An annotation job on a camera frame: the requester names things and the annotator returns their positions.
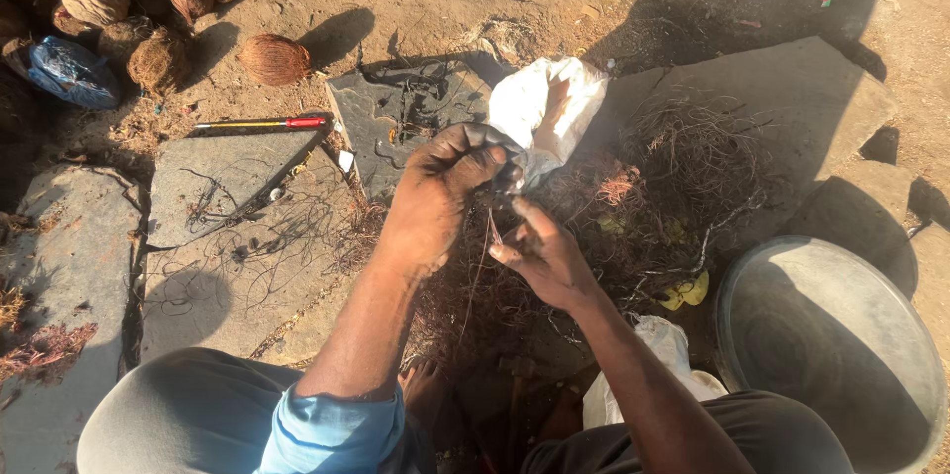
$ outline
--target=blue sleeve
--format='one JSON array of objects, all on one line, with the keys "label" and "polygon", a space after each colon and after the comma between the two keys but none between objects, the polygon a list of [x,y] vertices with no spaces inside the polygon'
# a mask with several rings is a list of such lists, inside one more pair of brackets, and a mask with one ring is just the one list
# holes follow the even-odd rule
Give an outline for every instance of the blue sleeve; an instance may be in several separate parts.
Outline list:
[{"label": "blue sleeve", "polygon": [[280,398],[271,436],[255,474],[375,473],[403,435],[403,392],[386,402],[343,402],[326,396]]}]

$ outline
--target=sandy ground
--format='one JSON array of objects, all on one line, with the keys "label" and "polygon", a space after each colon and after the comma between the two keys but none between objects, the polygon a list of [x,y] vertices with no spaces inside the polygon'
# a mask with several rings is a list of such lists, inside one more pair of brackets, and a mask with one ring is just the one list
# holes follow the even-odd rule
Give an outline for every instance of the sandy ground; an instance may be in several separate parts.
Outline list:
[{"label": "sandy ground", "polygon": [[[950,225],[948,21],[950,0],[832,0],[827,8],[818,0],[236,0],[197,21],[195,73],[184,91],[164,101],[133,97],[116,112],[54,106],[66,116],[47,131],[45,147],[24,148],[40,157],[25,170],[85,155],[147,183],[160,142],[186,136],[197,121],[326,107],[324,74],[352,69],[360,41],[366,63],[400,67],[466,47],[485,32],[516,64],[563,53],[599,67],[613,58],[614,73],[623,74],[817,34],[894,92],[901,104],[889,124],[897,164],[917,177],[911,208]],[[322,73],[290,86],[256,84],[235,55],[257,32],[299,40]],[[195,112],[183,112],[195,103]],[[950,467],[947,450],[932,471]]]}]

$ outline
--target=red handle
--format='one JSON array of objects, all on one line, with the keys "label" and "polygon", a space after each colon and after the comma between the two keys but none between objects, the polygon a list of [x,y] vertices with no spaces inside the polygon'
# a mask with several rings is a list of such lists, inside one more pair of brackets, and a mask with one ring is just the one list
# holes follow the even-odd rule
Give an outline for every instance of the red handle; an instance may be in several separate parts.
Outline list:
[{"label": "red handle", "polygon": [[287,127],[319,127],[327,123],[325,117],[289,117]]}]

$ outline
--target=dirty hand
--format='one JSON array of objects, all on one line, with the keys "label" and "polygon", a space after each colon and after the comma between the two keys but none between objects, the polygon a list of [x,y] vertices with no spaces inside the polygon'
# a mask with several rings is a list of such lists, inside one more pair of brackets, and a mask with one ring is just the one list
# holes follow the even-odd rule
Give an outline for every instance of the dirty hand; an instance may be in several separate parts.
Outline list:
[{"label": "dirty hand", "polygon": [[[544,303],[560,310],[573,313],[603,295],[574,237],[531,201],[518,196],[511,204],[524,223],[505,236],[506,244],[489,248],[491,256],[521,274]],[[511,238],[521,250],[507,244]]]},{"label": "dirty hand", "polygon": [[379,247],[421,275],[445,265],[459,235],[469,194],[505,166],[501,135],[479,123],[459,123],[410,156],[396,187]]}]

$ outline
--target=black pants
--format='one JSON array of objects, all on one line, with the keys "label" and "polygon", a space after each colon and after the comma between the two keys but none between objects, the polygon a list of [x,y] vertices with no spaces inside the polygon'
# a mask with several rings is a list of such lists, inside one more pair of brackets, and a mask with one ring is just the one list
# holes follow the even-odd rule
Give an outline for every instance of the black pants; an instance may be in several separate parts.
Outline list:
[{"label": "black pants", "polygon": [[[237,474],[260,464],[281,393],[301,372],[191,347],[130,372],[102,400],[79,442],[80,474]],[[759,474],[850,472],[828,426],[807,407],[747,391],[705,402]],[[380,466],[384,474],[434,474],[419,424]],[[623,425],[539,444],[524,474],[632,473],[642,467]]]}]

